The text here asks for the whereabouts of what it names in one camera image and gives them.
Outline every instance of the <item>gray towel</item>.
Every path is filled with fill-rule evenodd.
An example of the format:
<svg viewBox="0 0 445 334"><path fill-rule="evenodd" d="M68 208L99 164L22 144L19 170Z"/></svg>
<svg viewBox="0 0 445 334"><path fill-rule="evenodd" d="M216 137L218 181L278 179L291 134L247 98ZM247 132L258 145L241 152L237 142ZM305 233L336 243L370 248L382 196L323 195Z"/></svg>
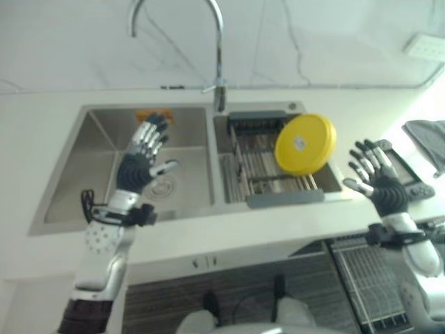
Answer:
<svg viewBox="0 0 445 334"><path fill-rule="evenodd" d="M434 177L445 173L445 120L410 120L402 126L407 135L429 156L437 169Z"/></svg>

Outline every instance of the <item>metal rack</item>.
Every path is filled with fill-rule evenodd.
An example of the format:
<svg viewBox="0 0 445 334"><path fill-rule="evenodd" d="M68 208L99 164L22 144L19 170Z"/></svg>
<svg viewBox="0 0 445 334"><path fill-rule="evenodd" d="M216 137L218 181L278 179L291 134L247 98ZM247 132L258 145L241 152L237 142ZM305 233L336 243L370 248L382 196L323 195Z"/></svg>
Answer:
<svg viewBox="0 0 445 334"><path fill-rule="evenodd" d="M274 156L283 118L236 120L228 124L233 154L221 157L227 201L242 202L252 195L319 189L312 174L286 174Z"/></svg>
<svg viewBox="0 0 445 334"><path fill-rule="evenodd" d="M411 328L396 277L379 248L362 236L335 239L330 248L363 333L399 333Z"/></svg>

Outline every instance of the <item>yellow plate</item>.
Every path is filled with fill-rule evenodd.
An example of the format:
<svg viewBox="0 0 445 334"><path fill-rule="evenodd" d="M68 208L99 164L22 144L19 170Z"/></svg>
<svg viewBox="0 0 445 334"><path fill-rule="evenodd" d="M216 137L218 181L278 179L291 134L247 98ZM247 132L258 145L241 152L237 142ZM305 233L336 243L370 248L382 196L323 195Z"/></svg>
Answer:
<svg viewBox="0 0 445 334"><path fill-rule="evenodd" d="M315 173L326 164L336 142L334 125L326 117L308 113L295 117L280 132L275 158L290 174Z"/></svg>

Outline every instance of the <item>sink drain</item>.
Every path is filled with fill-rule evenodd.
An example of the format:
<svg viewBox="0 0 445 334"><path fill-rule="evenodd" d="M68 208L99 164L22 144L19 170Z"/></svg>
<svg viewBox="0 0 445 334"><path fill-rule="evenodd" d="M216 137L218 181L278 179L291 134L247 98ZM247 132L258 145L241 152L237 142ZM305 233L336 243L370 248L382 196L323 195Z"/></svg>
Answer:
<svg viewBox="0 0 445 334"><path fill-rule="evenodd" d="M149 184L144 194L150 200L163 200L170 196L175 188L176 180L171 175L163 175Z"/></svg>

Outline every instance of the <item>cabinet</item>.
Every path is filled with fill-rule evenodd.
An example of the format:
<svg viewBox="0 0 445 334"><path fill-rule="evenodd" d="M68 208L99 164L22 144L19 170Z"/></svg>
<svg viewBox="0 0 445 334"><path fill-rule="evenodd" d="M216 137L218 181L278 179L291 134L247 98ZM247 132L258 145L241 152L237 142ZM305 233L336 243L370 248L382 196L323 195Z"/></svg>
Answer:
<svg viewBox="0 0 445 334"><path fill-rule="evenodd" d="M285 260L313 240L292 240L274 244L235 248L217 253L197 254L164 261L133 264L129 267L130 285L194 276L212 271Z"/></svg>

